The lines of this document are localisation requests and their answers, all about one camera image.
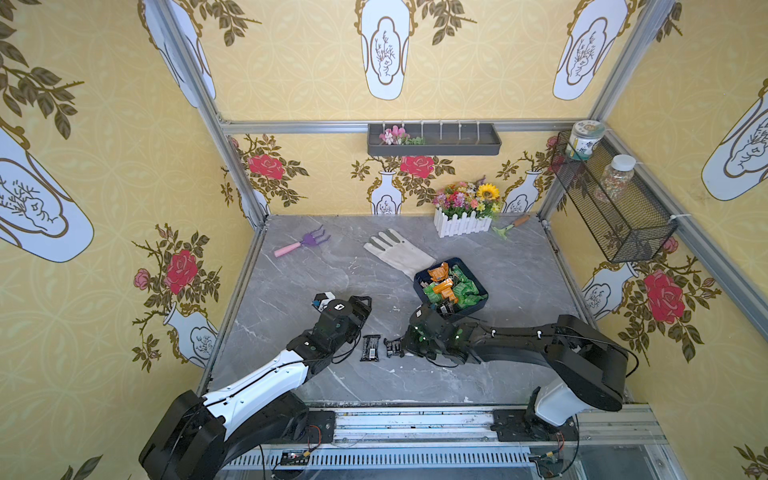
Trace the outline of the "orange cookie packet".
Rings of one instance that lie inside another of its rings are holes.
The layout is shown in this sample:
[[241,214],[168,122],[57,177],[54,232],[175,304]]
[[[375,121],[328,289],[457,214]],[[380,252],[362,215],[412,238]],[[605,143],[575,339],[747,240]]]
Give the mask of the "orange cookie packet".
[[448,300],[453,304],[458,303],[458,299],[453,291],[454,283],[449,278],[442,283],[435,283],[432,286],[432,290],[435,294],[440,295],[444,300]]
[[442,262],[427,271],[432,282],[442,283],[451,276],[451,268],[447,262]]

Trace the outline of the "dark blue storage box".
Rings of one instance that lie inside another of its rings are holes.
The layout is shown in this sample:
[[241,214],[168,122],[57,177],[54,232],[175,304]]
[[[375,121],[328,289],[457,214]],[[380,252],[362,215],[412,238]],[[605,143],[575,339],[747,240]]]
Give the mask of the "dark blue storage box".
[[487,289],[458,257],[417,272],[413,286],[423,303],[449,321],[475,314],[489,298]]

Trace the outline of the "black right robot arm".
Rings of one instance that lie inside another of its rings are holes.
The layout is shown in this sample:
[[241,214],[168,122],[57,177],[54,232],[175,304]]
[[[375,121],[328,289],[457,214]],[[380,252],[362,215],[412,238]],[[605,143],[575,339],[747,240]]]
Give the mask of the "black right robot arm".
[[525,409],[493,413],[491,430],[500,441],[576,438],[579,413],[618,412],[624,404],[630,352],[569,314],[541,326],[495,327],[469,316],[449,320],[425,304],[406,333],[385,345],[389,357],[443,356],[452,367],[508,361],[551,368],[558,378],[536,388]]

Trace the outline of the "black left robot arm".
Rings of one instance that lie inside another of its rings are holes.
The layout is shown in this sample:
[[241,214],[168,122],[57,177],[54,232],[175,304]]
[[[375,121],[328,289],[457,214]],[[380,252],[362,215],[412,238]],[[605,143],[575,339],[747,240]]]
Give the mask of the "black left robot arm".
[[333,299],[315,325],[272,361],[203,396],[179,395],[139,455],[151,479],[213,479],[229,462],[278,439],[297,439],[308,408],[295,394],[360,338],[372,311],[369,296]]

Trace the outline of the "green cookie packet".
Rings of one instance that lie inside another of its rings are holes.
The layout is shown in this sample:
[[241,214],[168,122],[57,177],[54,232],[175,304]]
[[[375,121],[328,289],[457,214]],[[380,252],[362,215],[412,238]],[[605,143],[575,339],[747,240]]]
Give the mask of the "green cookie packet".
[[458,265],[454,265],[451,268],[451,279],[454,283],[452,292],[457,299],[457,305],[460,309],[475,306],[487,299],[488,295],[481,294],[477,284]]

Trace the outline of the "pink purple garden rake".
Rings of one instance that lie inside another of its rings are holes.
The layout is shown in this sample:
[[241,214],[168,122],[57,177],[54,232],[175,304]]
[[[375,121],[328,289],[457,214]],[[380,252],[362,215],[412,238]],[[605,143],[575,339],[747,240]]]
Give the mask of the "pink purple garden rake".
[[306,233],[301,240],[275,250],[273,255],[275,258],[280,258],[301,247],[317,247],[329,239],[330,235],[326,233],[323,226],[320,226],[319,228]]

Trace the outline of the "white fabric garden glove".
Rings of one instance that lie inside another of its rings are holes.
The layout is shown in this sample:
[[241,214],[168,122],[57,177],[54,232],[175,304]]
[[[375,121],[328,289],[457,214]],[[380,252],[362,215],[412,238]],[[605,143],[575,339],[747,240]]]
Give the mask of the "white fabric garden glove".
[[387,229],[369,238],[363,248],[379,260],[405,274],[410,280],[433,266],[437,260],[417,248],[393,229]]

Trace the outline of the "green garden trowel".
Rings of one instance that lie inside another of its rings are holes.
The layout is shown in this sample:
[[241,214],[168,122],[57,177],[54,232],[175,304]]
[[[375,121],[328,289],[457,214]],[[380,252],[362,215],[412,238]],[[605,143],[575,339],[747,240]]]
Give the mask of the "green garden trowel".
[[520,227],[521,225],[525,224],[530,219],[530,216],[528,214],[521,215],[518,218],[516,218],[514,221],[512,221],[510,224],[504,226],[504,227],[496,227],[493,226],[492,230],[494,233],[496,233],[500,238],[506,239],[508,237],[508,232]]

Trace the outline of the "white fence flower pot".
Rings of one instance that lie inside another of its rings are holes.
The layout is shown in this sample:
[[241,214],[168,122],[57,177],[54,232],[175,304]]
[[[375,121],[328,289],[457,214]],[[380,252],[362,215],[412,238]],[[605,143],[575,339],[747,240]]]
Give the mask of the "white fence flower pot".
[[486,232],[502,210],[499,188],[484,181],[447,185],[437,192],[432,204],[439,238]]

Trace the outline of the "small circuit board left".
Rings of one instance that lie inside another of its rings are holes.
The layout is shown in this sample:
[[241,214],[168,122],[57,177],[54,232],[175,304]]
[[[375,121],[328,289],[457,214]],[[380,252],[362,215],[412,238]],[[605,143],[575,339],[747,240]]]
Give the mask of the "small circuit board left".
[[312,453],[309,450],[284,450],[278,463],[284,468],[304,468],[309,465]]

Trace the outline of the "small circuit board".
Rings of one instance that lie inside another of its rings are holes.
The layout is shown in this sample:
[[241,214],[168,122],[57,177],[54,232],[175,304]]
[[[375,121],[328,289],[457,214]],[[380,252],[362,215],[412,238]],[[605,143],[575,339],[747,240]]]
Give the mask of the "small circuit board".
[[564,460],[557,455],[532,455],[529,461],[534,465],[540,479],[559,478],[564,470]]
[[278,463],[284,468],[304,468],[309,465],[312,453],[309,450],[284,450]]

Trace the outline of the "small circuit board right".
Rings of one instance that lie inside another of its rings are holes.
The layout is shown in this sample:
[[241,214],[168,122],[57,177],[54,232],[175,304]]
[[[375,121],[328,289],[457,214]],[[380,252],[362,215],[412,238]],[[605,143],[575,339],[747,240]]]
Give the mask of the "small circuit board right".
[[557,455],[532,455],[529,461],[534,465],[540,479],[559,478],[564,470],[564,460]]

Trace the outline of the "pink artificial flowers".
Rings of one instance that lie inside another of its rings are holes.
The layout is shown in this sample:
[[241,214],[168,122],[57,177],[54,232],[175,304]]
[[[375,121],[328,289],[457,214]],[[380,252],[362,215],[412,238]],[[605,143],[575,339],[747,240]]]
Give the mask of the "pink artificial flowers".
[[412,136],[403,127],[394,125],[385,128],[379,135],[379,140],[383,145],[424,145],[425,139],[422,136]]

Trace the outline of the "white lid labelled jar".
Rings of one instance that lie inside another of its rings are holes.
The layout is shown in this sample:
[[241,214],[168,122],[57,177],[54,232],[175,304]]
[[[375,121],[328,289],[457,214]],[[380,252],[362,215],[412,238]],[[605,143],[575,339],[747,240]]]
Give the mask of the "white lid labelled jar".
[[580,120],[572,129],[566,144],[566,155],[574,161],[587,161],[602,140],[606,126],[597,120]]

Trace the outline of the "grey wall shelf tray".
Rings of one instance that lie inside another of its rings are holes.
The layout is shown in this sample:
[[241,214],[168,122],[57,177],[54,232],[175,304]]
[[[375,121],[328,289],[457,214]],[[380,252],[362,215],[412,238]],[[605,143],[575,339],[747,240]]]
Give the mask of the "grey wall shelf tray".
[[[424,145],[383,145],[379,135],[385,128],[403,127],[412,136],[422,136]],[[371,156],[496,156],[501,137],[493,123],[479,121],[379,122],[367,124],[367,152]]]

